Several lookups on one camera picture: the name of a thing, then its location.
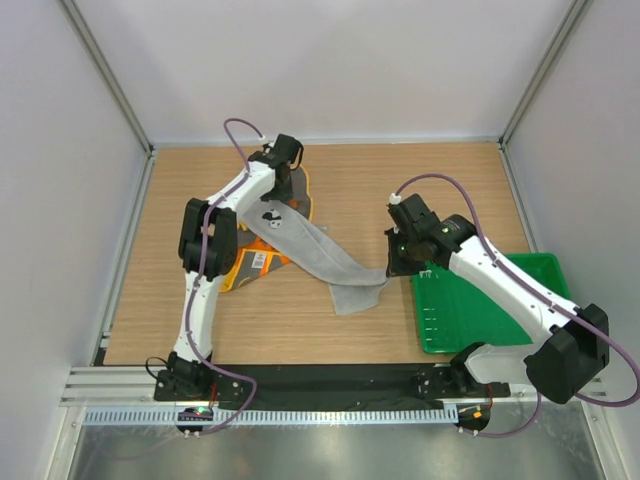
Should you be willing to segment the grey panda towel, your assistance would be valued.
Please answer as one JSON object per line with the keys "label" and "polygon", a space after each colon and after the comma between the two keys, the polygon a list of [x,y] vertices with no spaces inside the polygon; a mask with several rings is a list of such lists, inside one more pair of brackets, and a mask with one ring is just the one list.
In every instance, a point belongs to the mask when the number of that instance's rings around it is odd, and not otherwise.
{"label": "grey panda towel", "polygon": [[379,304],[389,278],[358,263],[298,211],[278,202],[256,202],[241,221],[301,269],[328,285],[334,311],[349,315]]}

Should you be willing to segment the grey orange happy towel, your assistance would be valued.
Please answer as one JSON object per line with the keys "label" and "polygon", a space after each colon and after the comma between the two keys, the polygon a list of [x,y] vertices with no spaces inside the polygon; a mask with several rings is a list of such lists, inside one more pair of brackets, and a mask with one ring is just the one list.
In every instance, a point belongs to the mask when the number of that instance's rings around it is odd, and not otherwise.
{"label": "grey orange happy towel", "polygon": [[[309,173],[301,166],[292,173],[293,197],[285,204],[307,220],[314,216],[314,201],[309,188]],[[225,276],[221,293],[239,289],[268,273],[287,265],[291,260],[256,235],[245,224],[237,224],[238,250],[235,263]]]}

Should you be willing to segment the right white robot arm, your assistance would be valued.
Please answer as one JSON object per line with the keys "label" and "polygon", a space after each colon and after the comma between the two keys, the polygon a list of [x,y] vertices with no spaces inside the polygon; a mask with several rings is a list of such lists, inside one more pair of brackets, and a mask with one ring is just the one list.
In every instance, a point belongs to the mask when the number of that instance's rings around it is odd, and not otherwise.
{"label": "right white robot arm", "polygon": [[609,322],[599,307],[580,308],[546,289],[477,224],[458,214],[440,219],[417,194],[392,194],[387,208],[394,222],[385,232],[388,276],[411,276],[433,263],[482,291],[530,338],[527,345],[475,342],[463,349],[450,372],[456,392],[472,396],[485,384],[520,383],[565,404],[608,365],[610,347],[602,337]]}

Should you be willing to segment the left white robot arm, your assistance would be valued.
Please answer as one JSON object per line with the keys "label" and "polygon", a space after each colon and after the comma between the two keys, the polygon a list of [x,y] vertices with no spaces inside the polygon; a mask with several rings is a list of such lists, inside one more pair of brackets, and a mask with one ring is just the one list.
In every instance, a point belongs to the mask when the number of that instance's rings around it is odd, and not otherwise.
{"label": "left white robot arm", "polygon": [[239,217],[261,200],[292,198],[291,172],[303,152],[299,140],[280,134],[251,154],[219,192],[187,202],[178,245],[185,302],[178,339],[156,376],[156,401],[204,400],[212,391],[213,320],[221,286],[236,262]]}

